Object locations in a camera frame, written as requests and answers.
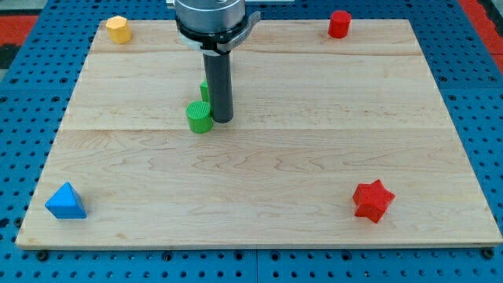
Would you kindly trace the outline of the silver cylindrical robot end effector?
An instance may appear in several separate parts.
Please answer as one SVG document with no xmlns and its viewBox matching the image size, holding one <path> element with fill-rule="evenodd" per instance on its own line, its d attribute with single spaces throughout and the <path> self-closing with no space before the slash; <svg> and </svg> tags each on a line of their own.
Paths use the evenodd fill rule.
<svg viewBox="0 0 503 283">
<path fill-rule="evenodd" d="M 229 53 L 241 45 L 261 20 L 246 14 L 244 0 L 166 0 L 175 11 L 181 40 L 201 53 Z"/>
</svg>

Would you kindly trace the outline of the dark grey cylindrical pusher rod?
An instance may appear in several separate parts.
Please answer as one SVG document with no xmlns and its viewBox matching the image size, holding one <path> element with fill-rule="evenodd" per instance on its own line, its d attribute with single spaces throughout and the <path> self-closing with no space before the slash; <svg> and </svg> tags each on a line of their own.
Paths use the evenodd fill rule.
<svg viewBox="0 0 503 283">
<path fill-rule="evenodd" d="M 233 118 L 233 93 L 230 53 L 220 56 L 204 55 L 204 68 L 212 119 L 228 123 Z"/>
</svg>

